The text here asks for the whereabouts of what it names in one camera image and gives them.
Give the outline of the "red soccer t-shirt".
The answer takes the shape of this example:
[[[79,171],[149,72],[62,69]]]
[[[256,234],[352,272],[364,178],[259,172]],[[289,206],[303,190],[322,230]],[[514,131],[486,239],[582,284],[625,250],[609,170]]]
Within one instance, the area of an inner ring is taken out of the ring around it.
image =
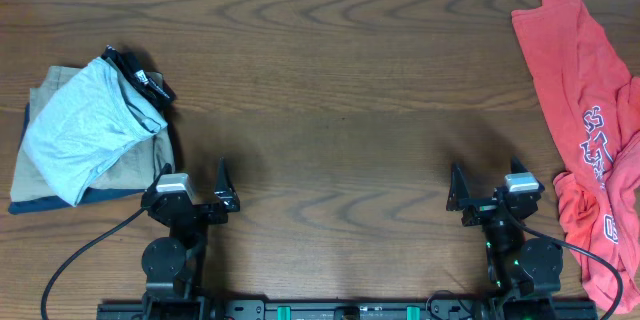
[[[512,24],[564,162],[553,186],[582,286],[603,309],[639,304],[639,79],[583,0],[541,0]]]

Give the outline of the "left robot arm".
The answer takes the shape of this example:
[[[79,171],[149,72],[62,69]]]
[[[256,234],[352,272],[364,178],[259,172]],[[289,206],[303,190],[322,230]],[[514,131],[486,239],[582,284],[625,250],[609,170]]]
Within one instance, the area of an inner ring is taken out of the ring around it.
[[[228,222],[240,210],[240,200],[224,160],[218,163],[216,200],[196,204],[186,173],[166,164],[144,192],[141,207],[149,217],[169,229],[169,235],[151,242],[143,252],[146,293],[158,300],[191,300],[197,296],[208,244],[208,228]]]

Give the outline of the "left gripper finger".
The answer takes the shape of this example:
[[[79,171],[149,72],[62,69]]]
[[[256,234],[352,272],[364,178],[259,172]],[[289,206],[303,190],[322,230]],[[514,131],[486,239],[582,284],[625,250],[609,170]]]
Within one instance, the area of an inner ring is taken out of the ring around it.
[[[224,158],[219,159],[217,179],[214,187],[214,194],[222,202],[236,201],[236,191],[229,177]]]
[[[173,171],[173,167],[170,163],[166,163],[160,170],[159,175],[155,177],[154,181],[151,184],[151,190],[155,191],[157,184],[159,183],[162,176],[171,174]]]

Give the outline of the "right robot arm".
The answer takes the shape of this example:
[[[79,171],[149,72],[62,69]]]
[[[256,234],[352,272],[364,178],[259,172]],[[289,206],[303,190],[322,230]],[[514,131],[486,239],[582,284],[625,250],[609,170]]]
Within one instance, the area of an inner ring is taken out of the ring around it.
[[[523,221],[538,210],[544,186],[518,159],[504,184],[489,197],[473,198],[461,168],[451,167],[448,211],[460,211],[465,227],[484,233],[488,275],[497,286],[492,302],[544,298],[560,290],[563,251],[548,239],[525,237]]]

